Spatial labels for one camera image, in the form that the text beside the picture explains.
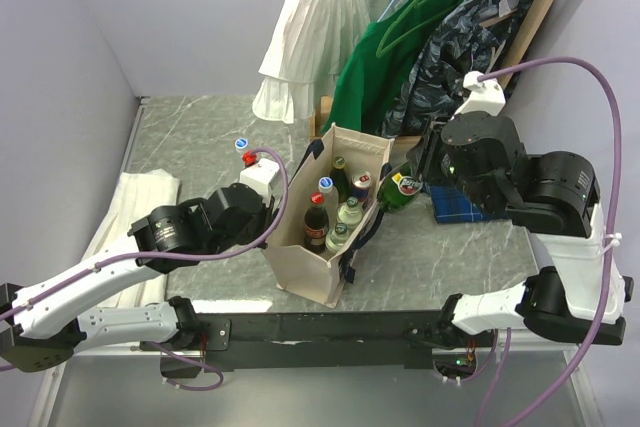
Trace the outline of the dark cola bottle red cap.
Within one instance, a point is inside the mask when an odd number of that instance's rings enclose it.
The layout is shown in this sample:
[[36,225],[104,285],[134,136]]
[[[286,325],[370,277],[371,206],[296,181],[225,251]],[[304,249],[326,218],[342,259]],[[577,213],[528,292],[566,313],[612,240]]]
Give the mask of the dark cola bottle red cap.
[[304,247],[315,254],[323,254],[328,231],[329,216],[324,206],[324,197],[320,192],[314,192],[304,215]]

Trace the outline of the green beer bottle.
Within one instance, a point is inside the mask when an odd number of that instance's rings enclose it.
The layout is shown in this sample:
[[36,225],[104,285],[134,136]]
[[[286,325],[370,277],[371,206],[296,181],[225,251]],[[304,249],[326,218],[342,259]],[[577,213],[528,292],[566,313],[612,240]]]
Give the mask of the green beer bottle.
[[423,182],[412,172],[409,162],[394,168],[384,178],[377,203],[382,212],[392,213],[404,209],[423,190]]

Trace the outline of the beige canvas tote bag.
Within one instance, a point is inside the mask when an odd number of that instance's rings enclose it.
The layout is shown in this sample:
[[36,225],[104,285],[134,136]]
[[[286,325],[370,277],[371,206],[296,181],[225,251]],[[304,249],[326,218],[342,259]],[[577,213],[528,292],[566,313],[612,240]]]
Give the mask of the beige canvas tote bag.
[[[391,140],[335,125],[309,144],[288,183],[281,222],[264,251],[278,288],[329,308],[336,306],[344,285],[354,279],[356,253],[379,226],[376,196],[390,171],[392,146]],[[323,212],[320,222],[306,219],[305,214],[312,207],[312,195],[320,191],[320,179],[328,176],[337,157],[346,161],[348,174],[366,174],[371,185],[360,202],[362,218],[347,229],[347,239],[332,253],[326,244],[334,231],[334,223],[327,219],[330,214]]]

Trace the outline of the clear Chang soda bottle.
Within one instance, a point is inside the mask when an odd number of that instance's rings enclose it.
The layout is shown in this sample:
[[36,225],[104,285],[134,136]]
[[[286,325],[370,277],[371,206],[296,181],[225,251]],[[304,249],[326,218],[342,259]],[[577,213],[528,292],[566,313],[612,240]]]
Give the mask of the clear Chang soda bottle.
[[349,239],[349,228],[343,222],[337,222],[326,237],[326,252],[335,255]]
[[346,225],[349,232],[354,232],[363,218],[362,204],[356,197],[349,197],[338,209],[337,221]]

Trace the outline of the green gold-capped glass bottle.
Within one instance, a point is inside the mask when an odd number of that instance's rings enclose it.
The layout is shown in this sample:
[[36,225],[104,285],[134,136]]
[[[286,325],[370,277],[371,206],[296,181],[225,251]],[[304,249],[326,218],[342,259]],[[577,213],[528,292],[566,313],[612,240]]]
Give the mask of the green gold-capped glass bottle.
[[351,180],[346,172],[346,160],[343,156],[333,159],[330,178],[337,189],[339,202],[345,203],[351,194]]

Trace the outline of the red bull can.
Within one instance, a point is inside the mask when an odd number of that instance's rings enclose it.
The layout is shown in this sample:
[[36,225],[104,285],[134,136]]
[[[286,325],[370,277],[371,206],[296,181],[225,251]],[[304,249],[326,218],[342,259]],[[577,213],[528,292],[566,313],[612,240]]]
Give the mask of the red bull can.
[[372,186],[372,177],[369,172],[356,172],[351,178],[351,195],[360,203],[368,201]]

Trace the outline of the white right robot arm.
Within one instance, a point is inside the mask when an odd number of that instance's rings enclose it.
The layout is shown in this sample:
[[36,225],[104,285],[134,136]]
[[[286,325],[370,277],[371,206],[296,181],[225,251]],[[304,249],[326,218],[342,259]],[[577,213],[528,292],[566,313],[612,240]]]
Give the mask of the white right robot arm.
[[483,214],[525,228],[552,260],[514,287],[450,295],[441,339],[460,345],[483,331],[526,328],[550,341],[583,342],[611,251],[592,164],[567,151],[529,154],[510,118],[480,111],[432,116],[407,159],[419,179],[452,186]]

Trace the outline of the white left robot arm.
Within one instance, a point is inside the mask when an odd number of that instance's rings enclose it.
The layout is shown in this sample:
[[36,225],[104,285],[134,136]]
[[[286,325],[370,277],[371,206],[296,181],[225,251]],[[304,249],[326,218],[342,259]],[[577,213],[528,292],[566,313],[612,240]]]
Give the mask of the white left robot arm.
[[204,334],[190,300],[173,297],[143,307],[106,307],[129,287],[181,267],[259,246],[274,201],[234,183],[208,198],[153,209],[103,252],[38,284],[1,287],[1,358],[22,372],[58,366],[74,354],[128,342],[193,346]]

